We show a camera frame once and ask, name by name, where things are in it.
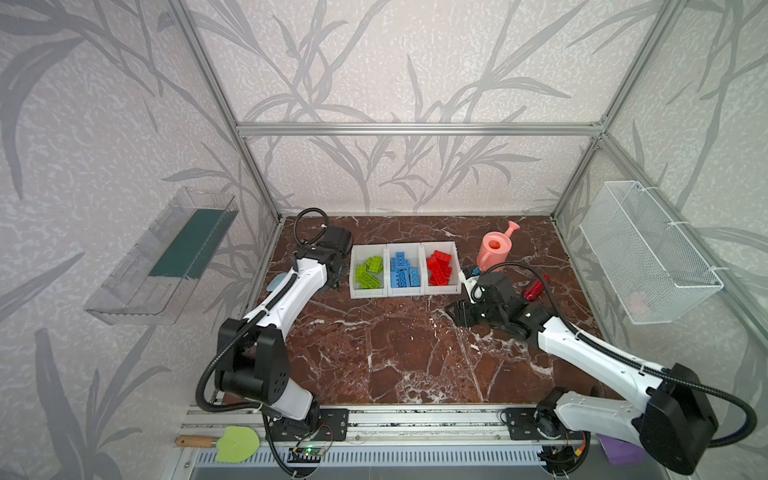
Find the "red lego brick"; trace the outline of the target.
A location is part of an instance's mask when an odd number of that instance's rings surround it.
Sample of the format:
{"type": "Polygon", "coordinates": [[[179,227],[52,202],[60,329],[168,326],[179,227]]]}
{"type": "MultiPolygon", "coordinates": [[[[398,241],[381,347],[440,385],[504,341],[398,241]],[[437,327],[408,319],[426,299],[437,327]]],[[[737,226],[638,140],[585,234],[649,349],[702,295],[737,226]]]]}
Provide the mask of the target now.
{"type": "Polygon", "coordinates": [[[429,285],[430,286],[447,286],[450,284],[450,278],[445,277],[442,274],[437,275],[435,272],[432,272],[429,277],[429,285]]]}
{"type": "Polygon", "coordinates": [[[437,261],[435,261],[432,257],[429,257],[427,259],[427,267],[429,271],[435,272],[437,275],[442,274],[445,277],[451,276],[452,268],[449,266],[441,266],[437,261]]]}
{"type": "Polygon", "coordinates": [[[437,261],[441,266],[449,266],[452,260],[452,256],[441,252],[439,250],[435,250],[432,254],[432,258],[437,261]]]}

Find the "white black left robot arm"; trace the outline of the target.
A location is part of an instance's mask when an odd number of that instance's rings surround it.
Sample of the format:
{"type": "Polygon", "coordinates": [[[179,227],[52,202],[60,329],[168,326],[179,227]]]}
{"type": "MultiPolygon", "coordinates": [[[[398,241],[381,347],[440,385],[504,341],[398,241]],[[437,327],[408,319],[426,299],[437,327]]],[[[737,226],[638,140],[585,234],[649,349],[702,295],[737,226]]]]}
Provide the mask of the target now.
{"type": "Polygon", "coordinates": [[[197,406],[209,413],[257,409],[266,422],[282,424],[296,435],[321,428],[315,396],[290,378],[286,338],[312,297],[340,286],[348,273],[353,238],[333,226],[322,209],[309,213],[322,218],[321,231],[311,239],[294,236],[297,250],[291,268],[278,286],[241,319],[228,319],[219,328],[217,352],[203,370],[195,390],[197,406]]]}

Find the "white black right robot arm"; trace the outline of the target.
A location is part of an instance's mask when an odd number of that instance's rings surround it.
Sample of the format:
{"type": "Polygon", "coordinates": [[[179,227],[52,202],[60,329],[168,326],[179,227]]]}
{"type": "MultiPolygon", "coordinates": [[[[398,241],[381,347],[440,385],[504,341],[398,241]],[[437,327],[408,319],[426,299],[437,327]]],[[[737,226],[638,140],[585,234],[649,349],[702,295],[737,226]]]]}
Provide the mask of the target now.
{"type": "Polygon", "coordinates": [[[618,394],[618,399],[553,389],[532,421],[539,434],[557,439],[583,432],[641,447],[659,464],[690,475],[708,449],[748,438],[758,425],[751,405],[704,385],[691,369],[643,360],[563,318],[557,302],[528,302],[504,273],[505,263],[486,271],[464,270],[458,278],[466,298],[449,306],[460,327],[487,324],[558,357],[618,394]]]}

